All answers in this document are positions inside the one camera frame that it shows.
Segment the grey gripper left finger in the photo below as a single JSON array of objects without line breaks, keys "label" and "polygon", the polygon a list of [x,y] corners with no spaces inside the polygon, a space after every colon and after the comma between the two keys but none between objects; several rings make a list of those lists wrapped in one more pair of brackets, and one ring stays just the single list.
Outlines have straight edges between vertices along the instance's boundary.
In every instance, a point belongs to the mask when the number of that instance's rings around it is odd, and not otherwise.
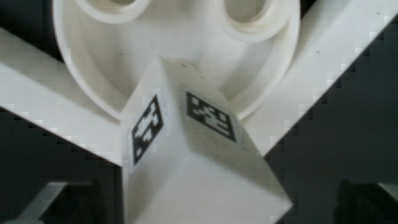
[{"label": "grey gripper left finger", "polygon": [[65,186],[67,186],[65,182],[49,182],[44,185],[18,215],[18,218],[9,220],[5,224],[44,224],[42,215],[49,209],[49,206],[55,202],[55,199],[62,193]]}]

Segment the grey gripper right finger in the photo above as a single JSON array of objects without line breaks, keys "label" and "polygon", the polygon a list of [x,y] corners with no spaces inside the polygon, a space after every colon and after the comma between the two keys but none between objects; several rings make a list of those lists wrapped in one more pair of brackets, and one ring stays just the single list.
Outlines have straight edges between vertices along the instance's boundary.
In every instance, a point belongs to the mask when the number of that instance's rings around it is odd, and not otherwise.
[{"label": "grey gripper right finger", "polygon": [[380,187],[382,191],[398,202],[398,184],[396,183],[378,183],[376,186]]}]

